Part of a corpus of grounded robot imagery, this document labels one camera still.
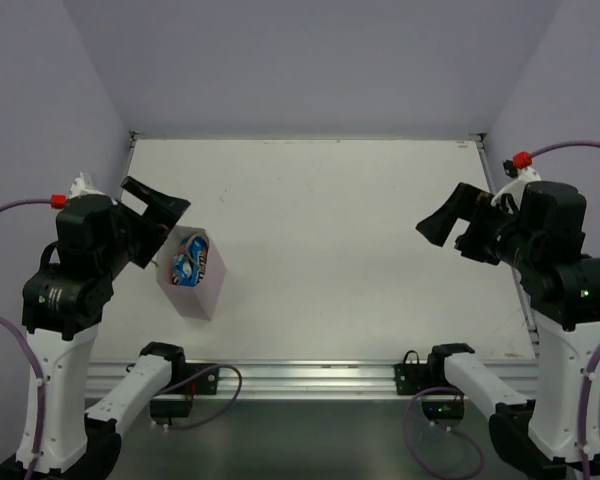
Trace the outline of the blue M&M snack packet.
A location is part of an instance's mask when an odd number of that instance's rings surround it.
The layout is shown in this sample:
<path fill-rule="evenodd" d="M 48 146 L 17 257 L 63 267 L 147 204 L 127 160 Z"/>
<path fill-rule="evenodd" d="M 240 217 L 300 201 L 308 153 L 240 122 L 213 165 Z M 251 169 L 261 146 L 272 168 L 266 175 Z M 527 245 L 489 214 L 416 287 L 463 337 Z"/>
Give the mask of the blue M&M snack packet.
<path fill-rule="evenodd" d="M 181 252 L 187 252 L 198 268 L 197 284 L 206 274 L 208 251 L 208 239 L 203 234 L 191 234 L 181 242 Z"/>

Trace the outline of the pink paper bag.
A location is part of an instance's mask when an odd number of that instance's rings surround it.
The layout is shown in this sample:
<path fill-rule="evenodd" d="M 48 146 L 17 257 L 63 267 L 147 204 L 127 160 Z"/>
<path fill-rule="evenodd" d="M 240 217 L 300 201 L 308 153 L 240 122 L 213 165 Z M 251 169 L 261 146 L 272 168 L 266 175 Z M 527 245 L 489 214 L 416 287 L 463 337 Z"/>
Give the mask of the pink paper bag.
<path fill-rule="evenodd" d="M 211 321 L 226 266 L 205 229 L 176 226 L 156 255 L 156 281 L 185 318 Z"/>

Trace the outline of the blue cookie snack packet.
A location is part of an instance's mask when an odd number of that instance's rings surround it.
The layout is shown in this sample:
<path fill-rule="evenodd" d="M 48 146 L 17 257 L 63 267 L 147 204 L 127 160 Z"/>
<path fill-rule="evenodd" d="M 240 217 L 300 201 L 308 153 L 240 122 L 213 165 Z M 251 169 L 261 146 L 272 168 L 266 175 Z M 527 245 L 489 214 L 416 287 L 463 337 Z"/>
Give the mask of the blue cookie snack packet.
<path fill-rule="evenodd" d="M 178 252 L 172 262 L 171 281 L 173 285 L 194 287 L 197 284 L 198 268 L 187 252 Z"/>

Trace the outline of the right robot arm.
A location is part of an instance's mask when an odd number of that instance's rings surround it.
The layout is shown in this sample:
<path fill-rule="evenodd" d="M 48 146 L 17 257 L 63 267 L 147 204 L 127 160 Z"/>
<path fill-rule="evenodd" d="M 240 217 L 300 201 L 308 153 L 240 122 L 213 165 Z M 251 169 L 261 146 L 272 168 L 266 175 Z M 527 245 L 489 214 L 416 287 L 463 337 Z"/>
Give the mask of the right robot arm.
<path fill-rule="evenodd" d="M 427 359 L 433 390 L 466 395 L 487 419 L 492 445 L 533 479 L 568 469 L 600 476 L 600 258 L 586 255 L 585 197 L 573 186 L 532 181 L 495 196 L 466 183 L 420 221 L 441 246 L 455 223 L 468 259 L 516 270 L 539 337 L 534 396 L 496 376 L 465 344 L 435 346 Z"/>

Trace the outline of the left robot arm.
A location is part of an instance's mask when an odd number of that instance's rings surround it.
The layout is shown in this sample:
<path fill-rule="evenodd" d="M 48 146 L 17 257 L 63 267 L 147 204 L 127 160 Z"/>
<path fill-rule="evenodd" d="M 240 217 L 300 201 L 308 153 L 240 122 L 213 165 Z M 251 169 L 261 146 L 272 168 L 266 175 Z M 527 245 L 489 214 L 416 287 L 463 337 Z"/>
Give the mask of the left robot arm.
<path fill-rule="evenodd" d="M 22 324 L 31 361 L 27 419 L 1 479 L 104 479 L 122 438 L 144 407 L 186 372 L 182 348 L 151 342 L 131 372 L 99 404 L 86 408 L 93 344 L 113 283 L 128 264 L 146 267 L 189 201 L 127 177 L 121 187 L 145 202 L 137 213 L 96 191 L 54 196 L 57 239 L 25 283 Z"/>

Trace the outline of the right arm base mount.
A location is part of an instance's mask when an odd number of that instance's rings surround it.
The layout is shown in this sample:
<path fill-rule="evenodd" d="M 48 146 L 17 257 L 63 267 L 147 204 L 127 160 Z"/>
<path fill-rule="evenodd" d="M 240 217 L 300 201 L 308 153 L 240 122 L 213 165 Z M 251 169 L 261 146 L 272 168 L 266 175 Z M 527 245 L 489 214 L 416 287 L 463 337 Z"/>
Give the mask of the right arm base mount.
<path fill-rule="evenodd" d="M 415 395 L 433 387 L 450 387 L 446 380 L 433 376 L 426 361 L 420 359 L 419 353 L 408 350 L 401 362 L 394 365 L 396 393 L 399 396 Z M 451 400 L 419 399 L 422 414 L 429 420 L 448 426 L 458 425 L 465 414 L 465 403 L 462 395 L 455 395 Z"/>

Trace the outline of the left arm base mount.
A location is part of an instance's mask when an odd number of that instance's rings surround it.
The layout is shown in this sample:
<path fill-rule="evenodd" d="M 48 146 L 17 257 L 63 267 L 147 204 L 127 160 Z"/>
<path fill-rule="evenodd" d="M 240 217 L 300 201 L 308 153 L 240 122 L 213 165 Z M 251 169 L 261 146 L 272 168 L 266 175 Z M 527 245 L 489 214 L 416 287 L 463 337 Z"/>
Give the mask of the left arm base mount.
<path fill-rule="evenodd" d="M 150 401 L 151 419 L 172 425 L 175 420 L 185 419 L 191 414 L 197 395 L 215 395 L 218 370 L 211 369 L 211 366 L 211 363 L 186 363 L 176 379 Z"/>

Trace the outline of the aluminium table rail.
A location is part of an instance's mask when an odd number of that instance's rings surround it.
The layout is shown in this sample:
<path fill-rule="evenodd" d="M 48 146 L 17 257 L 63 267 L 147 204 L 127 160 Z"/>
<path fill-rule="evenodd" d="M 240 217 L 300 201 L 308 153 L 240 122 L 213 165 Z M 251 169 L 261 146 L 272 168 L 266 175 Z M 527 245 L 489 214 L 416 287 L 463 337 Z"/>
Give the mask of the aluminium table rail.
<path fill-rule="evenodd" d="M 92 360 L 88 367 L 85 402 L 104 398 L 130 373 L 135 360 Z M 399 395 L 405 374 L 397 374 L 396 360 L 363 361 L 230 361 L 243 383 L 239 400 L 371 400 L 389 401 Z M 486 367 L 523 395 L 535 396 L 537 360 L 485 360 Z M 198 380 L 186 395 L 204 400 L 228 400 L 238 385 L 232 370 L 221 369 Z"/>

